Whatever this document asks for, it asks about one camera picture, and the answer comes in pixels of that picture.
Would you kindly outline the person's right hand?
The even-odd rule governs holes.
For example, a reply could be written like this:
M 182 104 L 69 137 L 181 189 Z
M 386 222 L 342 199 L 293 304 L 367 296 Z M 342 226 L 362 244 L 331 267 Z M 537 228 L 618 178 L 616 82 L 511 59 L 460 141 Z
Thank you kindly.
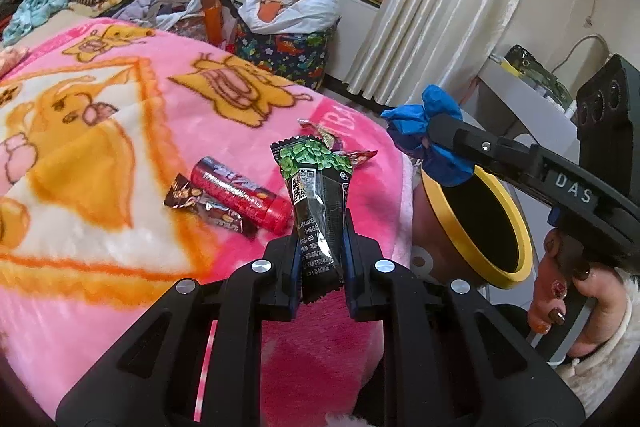
M 552 229 L 527 315 L 532 346 L 552 366 L 611 352 L 639 326 L 639 286 L 606 239 Z

